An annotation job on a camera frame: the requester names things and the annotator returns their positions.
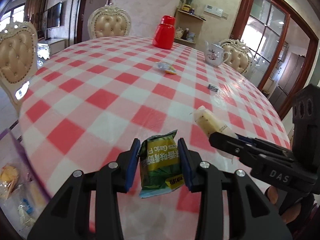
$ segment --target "tufted chair back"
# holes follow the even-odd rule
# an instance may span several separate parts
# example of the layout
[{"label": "tufted chair back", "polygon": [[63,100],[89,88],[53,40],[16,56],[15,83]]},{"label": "tufted chair back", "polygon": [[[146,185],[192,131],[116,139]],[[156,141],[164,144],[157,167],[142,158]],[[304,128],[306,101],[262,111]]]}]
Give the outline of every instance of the tufted chair back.
[{"label": "tufted chair back", "polygon": [[29,22],[10,22],[0,32],[0,85],[19,115],[16,92],[37,71],[37,32]]},{"label": "tufted chair back", "polygon": [[239,40],[225,39],[220,44],[224,51],[231,53],[231,57],[225,63],[240,74],[245,74],[252,65],[250,49]]},{"label": "tufted chair back", "polygon": [[110,36],[128,36],[131,19],[125,10],[105,5],[95,10],[88,19],[90,39]]}]

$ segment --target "red thermos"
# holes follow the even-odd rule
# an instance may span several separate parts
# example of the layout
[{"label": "red thermos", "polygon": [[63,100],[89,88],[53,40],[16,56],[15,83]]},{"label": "red thermos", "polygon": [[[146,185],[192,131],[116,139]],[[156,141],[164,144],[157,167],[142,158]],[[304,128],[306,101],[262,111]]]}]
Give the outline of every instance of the red thermos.
[{"label": "red thermos", "polygon": [[161,49],[171,49],[174,40],[175,18],[165,15],[158,25],[152,44]]}]

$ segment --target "vase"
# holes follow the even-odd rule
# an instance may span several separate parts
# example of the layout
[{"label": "vase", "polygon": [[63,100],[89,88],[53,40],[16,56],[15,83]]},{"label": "vase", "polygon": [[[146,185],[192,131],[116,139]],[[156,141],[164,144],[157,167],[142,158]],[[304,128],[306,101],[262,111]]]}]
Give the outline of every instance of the vase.
[{"label": "vase", "polygon": [[193,1],[193,0],[186,0],[186,3],[185,3],[185,4],[191,5],[192,1]]},{"label": "vase", "polygon": [[190,5],[191,5],[192,1],[193,0],[186,0],[185,4],[182,7],[182,11],[190,12],[190,9],[191,9]]}]

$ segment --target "screw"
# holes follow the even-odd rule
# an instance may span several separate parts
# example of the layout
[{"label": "screw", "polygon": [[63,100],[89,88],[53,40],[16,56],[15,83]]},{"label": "screw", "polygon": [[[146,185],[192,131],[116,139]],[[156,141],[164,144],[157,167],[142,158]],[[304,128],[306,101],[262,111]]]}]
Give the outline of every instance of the screw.
[{"label": "screw", "polygon": [[244,177],[244,176],[245,176],[245,171],[244,171],[244,170],[237,170],[237,171],[236,171],[236,174],[237,174],[239,177]]},{"label": "screw", "polygon": [[207,169],[207,168],[209,168],[209,166],[210,166],[210,163],[208,163],[208,162],[200,162],[201,168]]},{"label": "screw", "polygon": [[111,162],[111,163],[108,164],[108,166],[109,166],[110,169],[115,169],[115,168],[118,167],[118,163],[116,163],[116,162]]},{"label": "screw", "polygon": [[81,170],[76,170],[72,173],[72,175],[76,178],[79,178],[82,175],[82,171]]}]

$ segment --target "curtain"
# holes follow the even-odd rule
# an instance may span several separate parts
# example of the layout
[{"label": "curtain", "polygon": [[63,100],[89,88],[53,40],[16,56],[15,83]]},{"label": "curtain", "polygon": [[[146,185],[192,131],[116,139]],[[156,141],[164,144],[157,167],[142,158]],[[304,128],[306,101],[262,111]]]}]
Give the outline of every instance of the curtain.
[{"label": "curtain", "polygon": [[36,30],[41,30],[45,2],[46,0],[27,0],[24,7],[24,21],[31,22]]}]

